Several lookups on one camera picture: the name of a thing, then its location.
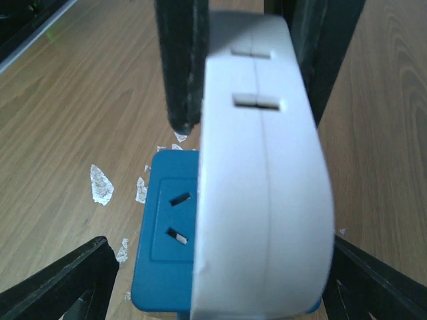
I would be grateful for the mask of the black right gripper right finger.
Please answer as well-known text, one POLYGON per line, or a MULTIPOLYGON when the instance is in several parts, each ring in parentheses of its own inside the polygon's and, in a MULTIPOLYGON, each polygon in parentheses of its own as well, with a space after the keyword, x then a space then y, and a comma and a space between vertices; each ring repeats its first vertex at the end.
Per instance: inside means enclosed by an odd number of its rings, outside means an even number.
POLYGON ((339 236, 322 295, 329 319, 425 319, 426 287, 339 236))

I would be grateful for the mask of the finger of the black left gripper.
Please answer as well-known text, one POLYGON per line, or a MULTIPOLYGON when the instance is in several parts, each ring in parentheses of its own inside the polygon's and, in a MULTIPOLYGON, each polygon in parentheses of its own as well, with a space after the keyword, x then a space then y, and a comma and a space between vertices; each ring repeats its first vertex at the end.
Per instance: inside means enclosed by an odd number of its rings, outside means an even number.
POLYGON ((324 114, 365 6, 362 0, 282 1, 314 121, 324 114))
POLYGON ((154 1, 171 128, 189 135, 201 119, 209 47, 208 1, 154 1))

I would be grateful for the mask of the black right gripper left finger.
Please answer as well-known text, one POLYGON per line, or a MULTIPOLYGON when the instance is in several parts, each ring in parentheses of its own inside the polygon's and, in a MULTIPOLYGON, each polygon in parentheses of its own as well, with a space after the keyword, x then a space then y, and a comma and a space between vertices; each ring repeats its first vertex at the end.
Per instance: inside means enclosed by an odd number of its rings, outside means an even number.
POLYGON ((1 293, 2 319, 105 319, 119 263, 104 236, 1 293))

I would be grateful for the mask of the dark blue cube adapter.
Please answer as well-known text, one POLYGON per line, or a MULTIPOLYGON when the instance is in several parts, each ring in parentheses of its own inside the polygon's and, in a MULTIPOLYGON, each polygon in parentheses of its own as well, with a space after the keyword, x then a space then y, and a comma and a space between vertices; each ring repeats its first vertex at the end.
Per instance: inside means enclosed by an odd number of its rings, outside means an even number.
POLYGON ((199 153, 165 150, 152 165, 131 298, 143 311, 189 319, 199 153))

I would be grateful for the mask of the white square plug adapter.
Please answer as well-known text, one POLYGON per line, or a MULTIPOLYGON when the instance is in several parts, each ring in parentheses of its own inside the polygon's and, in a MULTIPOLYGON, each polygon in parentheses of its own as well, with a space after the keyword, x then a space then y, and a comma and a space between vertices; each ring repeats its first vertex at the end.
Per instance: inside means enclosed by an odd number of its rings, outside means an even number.
POLYGON ((334 201, 285 20, 211 11, 192 319, 308 312, 328 280, 334 201))

